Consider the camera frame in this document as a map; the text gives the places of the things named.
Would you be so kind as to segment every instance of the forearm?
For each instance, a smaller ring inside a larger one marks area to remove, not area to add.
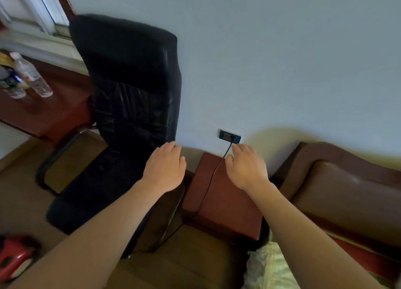
[[[103,288],[139,223],[160,196],[159,190],[139,180],[10,288]]]
[[[357,262],[268,181],[248,191],[301,288],[381,288]]]

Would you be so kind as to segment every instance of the hand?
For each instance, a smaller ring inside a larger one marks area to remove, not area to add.
[[[160,189],[162,193],[178,187],[183,181],[187,163],[180,158],[181,146],[175,141],[158,147],[150,155],[143,171],[142,180],[148,185]]]
[[[226,158],[227,174],[238,188],[248,191],[269,182],[266,164],[255,149],[245,144],[233,144],[233,154]]]

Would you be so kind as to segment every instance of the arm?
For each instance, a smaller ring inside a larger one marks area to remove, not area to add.
[[[256,203],[298,285],[308,289],[380,289],[379,283],[269,181],[266,164],[253,147],[233,145],[226,159],[234,185]]]
[[[186,162],[180,152],[175,142],[157,148],[141,180],[28,269],[10,289],[103,288],[145,214],[183,180]]]

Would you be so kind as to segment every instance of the bottle cap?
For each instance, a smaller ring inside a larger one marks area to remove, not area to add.
[[[17,52],[11,52],[11,53],[10,53],[10,56],[11,56],[11,58],[13,58],[14,60],[22,59],[22,56],[21,56],[19,53],[17,53]]]

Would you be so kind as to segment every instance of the window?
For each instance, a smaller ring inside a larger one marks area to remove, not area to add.
[[[68,0],[0,0],[0,19],[19,32],[69,38]]]

